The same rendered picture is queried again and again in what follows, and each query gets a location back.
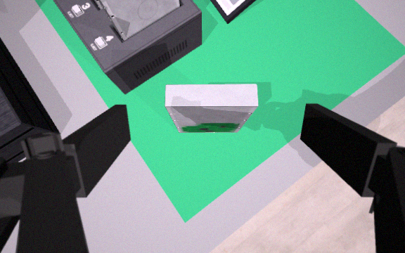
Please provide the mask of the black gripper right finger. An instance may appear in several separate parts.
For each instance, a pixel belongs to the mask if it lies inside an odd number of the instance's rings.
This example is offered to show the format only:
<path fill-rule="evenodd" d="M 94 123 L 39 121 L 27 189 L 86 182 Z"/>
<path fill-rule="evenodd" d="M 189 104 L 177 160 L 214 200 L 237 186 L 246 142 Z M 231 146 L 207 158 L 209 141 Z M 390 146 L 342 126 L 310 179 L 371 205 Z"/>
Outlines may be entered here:
<path fill-rule="evenodd" d="M 318 103 L 300 140 L 361 197 L 373 197 L 375 253 L 405 253 L 405 147 Z"/>

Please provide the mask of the green flat mat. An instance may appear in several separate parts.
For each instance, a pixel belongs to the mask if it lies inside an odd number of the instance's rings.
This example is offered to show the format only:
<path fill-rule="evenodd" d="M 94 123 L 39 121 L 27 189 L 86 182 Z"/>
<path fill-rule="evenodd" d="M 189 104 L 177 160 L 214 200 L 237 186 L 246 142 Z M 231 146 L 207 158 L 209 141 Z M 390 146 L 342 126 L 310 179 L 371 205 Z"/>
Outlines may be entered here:
<path fill-rule="evenodd" d="M 405 54 L 355 0 L 256 0 L 229 24 L 210 0 L 202 45 L 123 94 L 53 0 L 35 0 L 108 108 L 127 105 L 131 142 L 187 222 L 302 131 L 306 103 L 329 110 Z M 179 133 L 167 84 L 256 84 L 238 133 Z"/>

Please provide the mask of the black-framed status screen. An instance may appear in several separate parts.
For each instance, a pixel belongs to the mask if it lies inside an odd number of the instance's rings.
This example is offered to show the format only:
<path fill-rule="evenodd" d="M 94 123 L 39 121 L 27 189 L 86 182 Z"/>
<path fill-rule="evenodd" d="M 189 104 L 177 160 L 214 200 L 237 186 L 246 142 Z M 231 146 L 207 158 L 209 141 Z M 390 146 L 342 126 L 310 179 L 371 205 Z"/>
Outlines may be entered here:
<path fill-rule="evenodd" d="M 222 18 L 229 24 L 256 0 L 210 0 Z"/>

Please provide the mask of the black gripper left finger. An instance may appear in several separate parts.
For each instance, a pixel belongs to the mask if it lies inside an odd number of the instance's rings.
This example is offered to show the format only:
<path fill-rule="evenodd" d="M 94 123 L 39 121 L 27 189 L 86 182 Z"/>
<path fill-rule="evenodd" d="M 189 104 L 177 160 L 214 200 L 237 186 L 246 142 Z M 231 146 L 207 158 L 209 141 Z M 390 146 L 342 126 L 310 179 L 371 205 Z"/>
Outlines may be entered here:
<path fill-rule="evenodd" d="M 130 140 L 127 105 L 114 105 L 63 140 L 55 131 L 23 138 L 22 162 L 0 157 L 0 253 L 19 219 L 15 253 L 89 253 L 77 198 Z"/>

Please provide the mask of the grey hard drive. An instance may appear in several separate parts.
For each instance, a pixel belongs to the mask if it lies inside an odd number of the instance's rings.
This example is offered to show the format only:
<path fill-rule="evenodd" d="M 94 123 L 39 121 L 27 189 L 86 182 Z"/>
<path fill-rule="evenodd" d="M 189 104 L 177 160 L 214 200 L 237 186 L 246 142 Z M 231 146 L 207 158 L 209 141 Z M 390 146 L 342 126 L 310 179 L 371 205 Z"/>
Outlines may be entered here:
<path fill-rule="evenodd" d="M 179 133 L 238 133 L 258 107 L 256 84 L 167 84 L 165 107 Z"/>
<path fill-rule="evenodd" d="M 180 7 L 179 0 L 98 0 L 122 41 Z"/>
<path fill-rule="evenodd" d="M 96 5 L 99 7 L 99 9 L 101 10 L 103 7 L 102 7 L 101 4 L 99 3 L 99 1 L 98 1 L 98 0 L 94 0 L 94 1 L 95 1 Z"/>

